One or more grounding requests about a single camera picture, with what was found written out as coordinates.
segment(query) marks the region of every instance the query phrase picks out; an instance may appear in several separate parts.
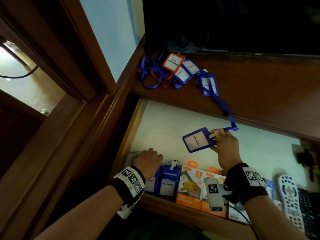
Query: white remote control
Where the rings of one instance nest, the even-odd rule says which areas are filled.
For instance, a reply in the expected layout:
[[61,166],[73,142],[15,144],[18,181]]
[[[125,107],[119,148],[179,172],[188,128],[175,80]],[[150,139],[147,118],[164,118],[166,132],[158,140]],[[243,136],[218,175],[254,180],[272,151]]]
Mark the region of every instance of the white remote control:
[[282,197],[282,207],[285,216],[302,232],[304,232],[303,218],[299,205],[298,188],[292,176],[282,174],[278,178],[279,191]]

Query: wooden shelf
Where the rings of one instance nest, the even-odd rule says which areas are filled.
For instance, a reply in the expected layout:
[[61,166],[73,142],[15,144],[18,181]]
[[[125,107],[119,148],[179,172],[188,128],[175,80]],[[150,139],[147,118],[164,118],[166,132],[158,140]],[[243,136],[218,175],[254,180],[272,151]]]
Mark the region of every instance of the wooden shelf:
[[[216,76],[219,97],[242,124],[320,141],[320,61],[284,58],[216,58],[187,55]],[[150,75],[146,84],[157,81]],[[148,89],[136,81],[132,92],[142,97],[222,117],[214,101],[201,94],[193,78],[180,89]]]
[[246,224],[210,215],[146,193],[141,197],[140,209],[226,238],[256,239],[252,229]]

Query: orange product box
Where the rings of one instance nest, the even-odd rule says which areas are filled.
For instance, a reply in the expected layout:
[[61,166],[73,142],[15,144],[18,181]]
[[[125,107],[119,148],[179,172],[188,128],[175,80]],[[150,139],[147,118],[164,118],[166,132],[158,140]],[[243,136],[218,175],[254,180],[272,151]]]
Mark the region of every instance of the orange product box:
[[[217,178],[219,181],[219,184],[223,184],[226,177],[216,174],[216,173],[211,173],[211,172],[205,172],[204,173],[204,177],[203,179],[205,179],[206,177],[211,177],[211,178]],[[207,190],[206,187],[203,186],[203,191],[202,191],[202,204],[201,204],[201,211],[205,212],[205,213],[209,213],[212,215],[216,215],[216,216],[220,216],[220,217],[224,217],[226,218],[228,213],[227,213],[228,208],[226,207],[226,209],[224,211],[221,212],[213,212],[210,210],[209,208],[209,203],[208,203],[208,198],[207,198]]]
[[194,161],[182,165],[176,203],[200,211],[205,171],[197,167]]

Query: black screen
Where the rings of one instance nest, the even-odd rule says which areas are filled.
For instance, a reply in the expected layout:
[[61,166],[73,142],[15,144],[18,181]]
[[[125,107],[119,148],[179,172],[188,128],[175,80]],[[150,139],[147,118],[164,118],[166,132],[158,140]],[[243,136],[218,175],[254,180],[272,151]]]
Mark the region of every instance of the black screen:
[[320,0],[143,0],[146,47],[320,55]]

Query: cable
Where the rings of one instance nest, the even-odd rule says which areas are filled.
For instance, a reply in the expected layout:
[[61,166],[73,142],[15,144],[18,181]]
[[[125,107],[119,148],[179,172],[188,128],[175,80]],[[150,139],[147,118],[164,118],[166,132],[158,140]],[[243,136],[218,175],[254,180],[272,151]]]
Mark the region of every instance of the cable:
[[232,209],[234,209],[234,210],[236,210],[237,212],[239,212],[239,213],[245,218],[245,220],[248,222],[248,224],[249,224],[249,226],[251,227],[254,235],[255,235],[256,238],[259,240],[259,238],[258,238],[258,236],[257,236],[257,234],[256,234],[256,232],[255,232],[255,230],[254,230],[254,228],[252,227],[252,225],[251,225],[251,223],[249,222],[249,220],[245,217],[245,215],[242,214],[241,211],[239,211],[237,208],[235,208],[235,207],[233,207],[233,206],[230,206],[229,204],[224,204],[224,205],[225,205],[225,206],[229,206],[229,207],[231,207]]
[[11,79],[24,78],[24,77],[30,76],[32,73],[34,73],[36,69],[38,69],[37,65],[35,66],[35,68],[32,69],[31,72],[28,72],[27,74],[25,74],[23,76],[2,76],[2,75],[0,75],[0,77],[11,78]]

